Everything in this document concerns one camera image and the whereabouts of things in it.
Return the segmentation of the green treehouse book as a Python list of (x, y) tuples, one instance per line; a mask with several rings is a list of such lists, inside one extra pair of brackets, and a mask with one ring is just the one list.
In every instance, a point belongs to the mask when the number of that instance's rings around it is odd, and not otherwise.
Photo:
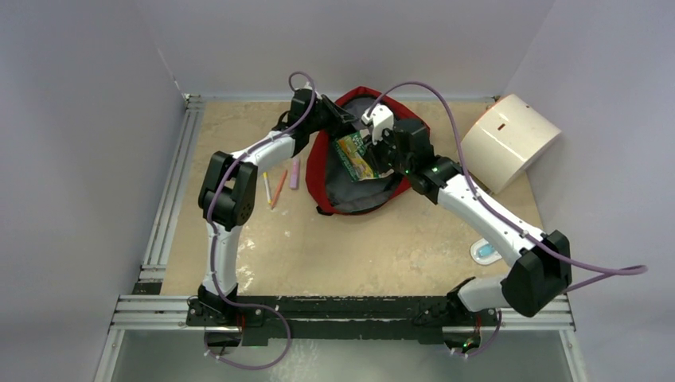
[(354, 132), (332, 142), (340, 163), (354, 182), (381, 178), (380, 173), (375, 171), (365, 160), (364, 137), (361, 133)]

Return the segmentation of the red backpack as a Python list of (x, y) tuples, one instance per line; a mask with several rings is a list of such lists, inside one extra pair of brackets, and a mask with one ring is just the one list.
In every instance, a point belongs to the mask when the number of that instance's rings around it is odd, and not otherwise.
[(365, 136), (367, 149), (371, 141), (371, 128), (365, 126), (360, 117), (369, 111), (379, 95), (379, 91), (360, 86), (339, 98), (336, 104), (358, 117), (358, 121), (343, 125), (336, 134), (319, 131), (310, 149), (306, 160), (305, 182), (307, 190), (317, 203), (318, 212), (323, 215), (360, 215), (380, 208), (410, 189), (409, 175), (417, 174), (435, 157), (429, 129), (423, 120), (402, 103), (385, 96), (379, 103), (387, 106), (395, 116), (392, 131), (404, 133), (406, 174), (391, 171), (374, 180), (354, 182), (350, 179), (332, 142), (359, 132)]

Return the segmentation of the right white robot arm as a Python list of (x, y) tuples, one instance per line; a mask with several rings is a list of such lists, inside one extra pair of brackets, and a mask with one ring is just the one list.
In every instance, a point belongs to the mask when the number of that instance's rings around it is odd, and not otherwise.
[(447, 313), (453, 322), (465, 324), (480, 310), (503, 307), (531, 318), (569, 287), (570, 242), (562, 232), (521, 222), (482, 193), (457, 162), (435, 154), (421, 120), (361, 121), (369, 131), (365, 141), (373, 167), (404, 176), (417, 193), (468, 223), (509, 265), (506, 275), (470, 278), (450, 292)]

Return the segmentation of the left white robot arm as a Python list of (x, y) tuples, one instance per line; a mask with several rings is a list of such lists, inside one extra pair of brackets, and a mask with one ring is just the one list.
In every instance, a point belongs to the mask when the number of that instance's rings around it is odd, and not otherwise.
[(228, 325), (239, 309), (252, 308), (236, 300), (236, 258), (240, 234), (255, 208), (259, 173), (296, 156), (312, 134), (339, 131), (356, 121), (327, 96), (303, 88), (295, 91), (290, 108), (258, 142), (233, 153), (212, 154), (198, 195), (209, 257), (197, 300), (217, 325)]

